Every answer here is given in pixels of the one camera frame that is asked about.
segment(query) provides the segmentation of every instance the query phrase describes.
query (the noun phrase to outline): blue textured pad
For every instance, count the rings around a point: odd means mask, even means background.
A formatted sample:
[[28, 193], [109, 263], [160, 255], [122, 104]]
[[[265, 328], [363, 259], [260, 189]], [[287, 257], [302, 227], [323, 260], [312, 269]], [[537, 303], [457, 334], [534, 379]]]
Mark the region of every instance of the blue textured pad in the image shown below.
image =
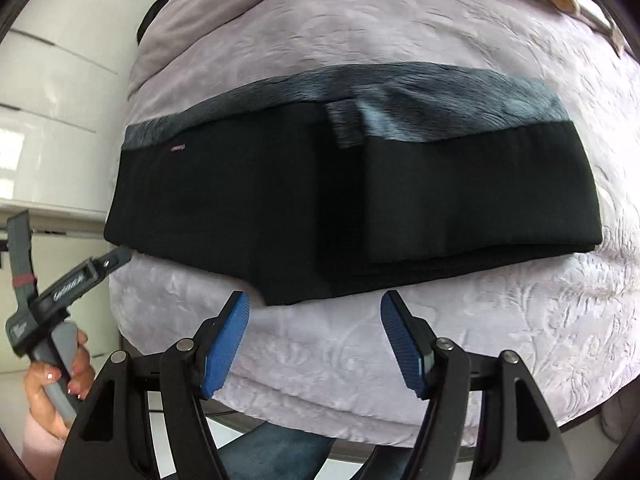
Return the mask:
[[388, 294], [382, 296], [380, 301], [380, 318], [402, 372], [404, 384], [418, 397], [424, 398], [427, 387], [423, 378], [422, 354]]
[[249, 298], [241, 294], [207, 355], [201, 386], [202, 394], [206, 399], [210, 399], [213, 393], [222, 388], [225, 383], [248, 322]]

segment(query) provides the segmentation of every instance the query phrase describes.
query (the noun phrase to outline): blue jeans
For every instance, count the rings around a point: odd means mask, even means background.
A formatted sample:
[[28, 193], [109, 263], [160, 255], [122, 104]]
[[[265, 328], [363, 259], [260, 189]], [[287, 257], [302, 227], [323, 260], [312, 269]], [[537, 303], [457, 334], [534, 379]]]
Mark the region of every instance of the blue jeans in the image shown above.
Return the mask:
[[[221, 447], [218, 454], [231, 480], [313, 480], [334, 441], [265, 422]], [[410, 455], [411, 449], [378, 446], [351, 480], [399, 480]]]

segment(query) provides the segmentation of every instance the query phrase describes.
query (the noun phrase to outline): hand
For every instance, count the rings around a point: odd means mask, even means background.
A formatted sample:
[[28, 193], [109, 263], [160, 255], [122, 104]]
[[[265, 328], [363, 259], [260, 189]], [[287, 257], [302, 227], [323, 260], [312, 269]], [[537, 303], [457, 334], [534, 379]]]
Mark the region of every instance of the hand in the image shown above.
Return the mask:
[[[78, 352], [72, 364], [72, 379], [68, 384], [70, 394], [84, 399], [94, 383], [95, 371], [91, 368], [89, 352], [83, 346], [87, 335], [78, 330]], [[44, 363], [31, 363], [24, 377], [24, 391], [27, 394], [31, 416], [46, 431], [62, 440], [69, 434], [60, 414], [53, 407], [43, 386], [53, 384], [60, 378], [60, 370]]]

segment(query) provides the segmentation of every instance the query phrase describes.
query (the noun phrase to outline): silver bolt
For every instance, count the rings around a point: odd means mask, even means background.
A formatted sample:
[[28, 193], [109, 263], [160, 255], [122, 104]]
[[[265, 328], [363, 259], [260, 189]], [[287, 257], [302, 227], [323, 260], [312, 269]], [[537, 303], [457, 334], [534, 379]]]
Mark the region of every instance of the silver bolt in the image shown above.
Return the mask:
[[502, 354], [502, 358], [512, 365], [516, 364], [520, 360], [518, 354], [513, 350], [505, 350]]
[[124, 359], [127, 358], [127, 353], [124, 350], [116, 350], [113, 354], [111, 354], [111, 362], [112, 363], [121, 363]]
[[180, 341], [178, 341], [175, 344], [175, 347], [180, 351], [180, 352], [188, 352], [189, 350], [191, 350], [193, 348], [193, 340], [189, 339], [189, 338], [185, 338], [185, 339], [180, 339]]
[[436, 346], [440, 350], [453, 350], [453, 341], [448, 337], [439, 337], [436, 339]]

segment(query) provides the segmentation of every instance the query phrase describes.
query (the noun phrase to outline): pants leg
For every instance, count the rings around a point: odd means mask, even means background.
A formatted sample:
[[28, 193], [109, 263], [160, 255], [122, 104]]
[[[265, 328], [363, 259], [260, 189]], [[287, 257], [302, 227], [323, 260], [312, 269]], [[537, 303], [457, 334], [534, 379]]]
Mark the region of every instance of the pants leg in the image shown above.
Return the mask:
[[376, 446], [351, 480], [400, 480], [412, 451], [407, 447]]
[[[231, 480], [313, 480], [335, 439], [265, 422], [218, 450]], [[166, 480], [178, 480], [171, 475]]]

